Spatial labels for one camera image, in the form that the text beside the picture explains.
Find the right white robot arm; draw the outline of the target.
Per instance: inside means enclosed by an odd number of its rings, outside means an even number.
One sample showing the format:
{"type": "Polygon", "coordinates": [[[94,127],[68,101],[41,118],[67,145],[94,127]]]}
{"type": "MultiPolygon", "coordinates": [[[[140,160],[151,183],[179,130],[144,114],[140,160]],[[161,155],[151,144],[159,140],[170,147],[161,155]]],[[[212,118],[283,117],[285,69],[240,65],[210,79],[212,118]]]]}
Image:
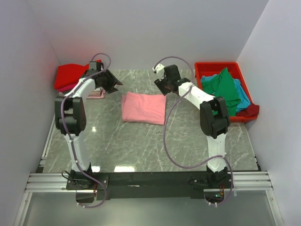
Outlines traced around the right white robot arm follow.
{"type": "Polygon", "coordinates": [[[191,169],[206,165],[205,179],[193,179],[194,184],[204,187],[217,188],[231,179],[231,167],[225,158],[225,138],[230,126],[230,117],[223,97],[207,94],[189,79],[181,78],[176,65],[163,66],[158,63],[153,72],[163,71],[163,78],[154,81],[163,95],[176,93],[179,101],[188,100],[199,110],[200,127],[206,135],[208,159],[195,165],[191,169]]]}

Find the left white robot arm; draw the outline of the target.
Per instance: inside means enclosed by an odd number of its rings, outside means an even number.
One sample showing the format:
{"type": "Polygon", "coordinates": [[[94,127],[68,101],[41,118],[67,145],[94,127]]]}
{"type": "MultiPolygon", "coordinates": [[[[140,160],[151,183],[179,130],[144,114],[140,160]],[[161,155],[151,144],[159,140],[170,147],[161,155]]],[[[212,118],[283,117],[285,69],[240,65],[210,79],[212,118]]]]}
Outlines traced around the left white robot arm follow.
{"type": "Polygon", "coordinates": [[[68,190],[106,189],[105,182],[92,171],[84,145],[83,132],[87,125],[84,101],[98,88],[113,93],[117,91],[115,86],[121,84],[101,60],[92,60],[82,69],[76,85],[55,98],[55,126],[64,136],[71,156],[68,190]]]}

